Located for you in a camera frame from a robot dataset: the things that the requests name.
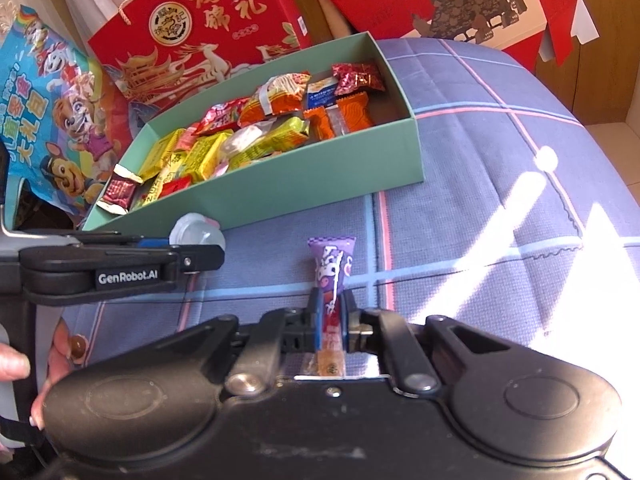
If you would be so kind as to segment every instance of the screw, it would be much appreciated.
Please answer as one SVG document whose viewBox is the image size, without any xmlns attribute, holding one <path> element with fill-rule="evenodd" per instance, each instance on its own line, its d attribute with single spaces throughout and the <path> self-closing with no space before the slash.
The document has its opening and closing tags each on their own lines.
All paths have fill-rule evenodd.
<svg viewBox="0 0 640 480">
<path fill-rule="evenodd" d="M 336 388 L 335 386 L 330 386 L 326 389 L 326 394 L 329 397 L 340 397 L 342 395 L 342 390 L 340 388 Z"/>
<path fill-rule="evenodd" d="M 239 397 L 256 397 L 265 389 L 265 384 L 253 374 L 235 374 L 225 381 L 226 390 Z"/>
<path fill-rule="evenodd" d="M 411 374 L 404 378 L 404 384 L 411 392 L 428 392 L 438 385 L 438 381 L 428 374 Z"/>
</svg>

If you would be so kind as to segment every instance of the family dining illustration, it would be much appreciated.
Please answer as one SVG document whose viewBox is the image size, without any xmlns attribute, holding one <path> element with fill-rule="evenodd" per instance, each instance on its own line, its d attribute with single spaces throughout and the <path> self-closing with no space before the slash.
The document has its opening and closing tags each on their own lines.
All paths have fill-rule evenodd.
<svg viewBox="0 0 640 480">
<path fill-rule="evenodd" d="M 526 12 L 525 0 L 429 0 L 433 16 L 412 13 L 414 29 L 424 38 L 443 38 L 483 43 L 494 28 L 507 28 Z"/>
</svg>

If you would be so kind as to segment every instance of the brown round object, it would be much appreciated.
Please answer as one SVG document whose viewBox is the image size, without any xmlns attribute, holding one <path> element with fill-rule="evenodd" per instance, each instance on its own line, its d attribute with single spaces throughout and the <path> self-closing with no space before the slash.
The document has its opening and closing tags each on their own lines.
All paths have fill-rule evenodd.
<svg viewBox="0 0 640 480">
<path fill-rule="evenodd" d="M 82 335 L 74 335 L 69 338 L 71 346 L 71 358 L 73 361 L 82 360 L 86 354 L 87 340 Z"/>
</svg>

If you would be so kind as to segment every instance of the tile floor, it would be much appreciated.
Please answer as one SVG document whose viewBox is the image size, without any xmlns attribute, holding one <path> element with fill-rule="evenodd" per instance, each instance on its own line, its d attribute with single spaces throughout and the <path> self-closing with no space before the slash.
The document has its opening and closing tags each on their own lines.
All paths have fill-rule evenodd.
<svg viewBox="0 0 640 480">
<path fill-rule="evenodd" d="M 640 205 L 640 136 L 626 123 L 594 124 L 587 130 Z"/>
</svg>

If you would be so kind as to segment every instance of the open box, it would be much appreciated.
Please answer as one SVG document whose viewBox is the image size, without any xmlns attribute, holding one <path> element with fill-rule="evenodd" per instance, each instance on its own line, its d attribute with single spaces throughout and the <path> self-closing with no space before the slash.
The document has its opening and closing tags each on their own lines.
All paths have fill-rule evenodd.
<svg viewBox="0 0 640 480">
<path fill-rule="evenodd" d="M 271 61 L 188 99 L 140 131 L 120 164 L 136 173 L 156 140 L 199 121 L 213 104 L 253 94 L 269 78 L 318 74 L 340 62 L 375 60 L 386 93 L 371 94 L 373 128 L 269 157 L 173 193 L 124 216 L 94 207 L 84 230 L 166 237 L 188 212 L 215 218 L 223 229 L 424 180 L 418 129 L 406 96 L 368 33 L 323 43 Z"/>
</svg>

